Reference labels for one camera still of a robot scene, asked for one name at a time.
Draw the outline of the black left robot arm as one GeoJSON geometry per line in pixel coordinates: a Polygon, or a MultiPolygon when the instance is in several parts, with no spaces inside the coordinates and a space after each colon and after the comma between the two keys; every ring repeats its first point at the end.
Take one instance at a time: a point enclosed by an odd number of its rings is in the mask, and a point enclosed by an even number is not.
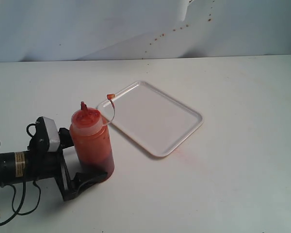
{"type": "Polygon", "coordinates": [[[66,128],[57,128],[55,121],[41,116],[35,123],[27,150],[0,153],[0,187],[9,184],[54,178],[63,200],[76,198],[89,187],[102,182],[107,172],[94,168],[77,172],[70,178],[63,150],[72,147],[73,141],[66,128]]]}

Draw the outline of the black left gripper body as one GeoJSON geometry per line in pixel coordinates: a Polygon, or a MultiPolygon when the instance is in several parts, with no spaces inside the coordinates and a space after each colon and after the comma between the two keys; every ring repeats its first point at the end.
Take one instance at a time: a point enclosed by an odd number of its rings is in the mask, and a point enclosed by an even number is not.
{"type": "Polygon", "coordinates": [[[29,176],[34,180],[54,178],[61,192],[64,201],[72,200],[77,197],[74,182],[71,180],[67,165],[64,159],[63,150],[59,148],[56,152],[42,151],[36,137],[36,132],[30,135],[31,139],[28,145],[30,152],[28,158],[29,176]]]}

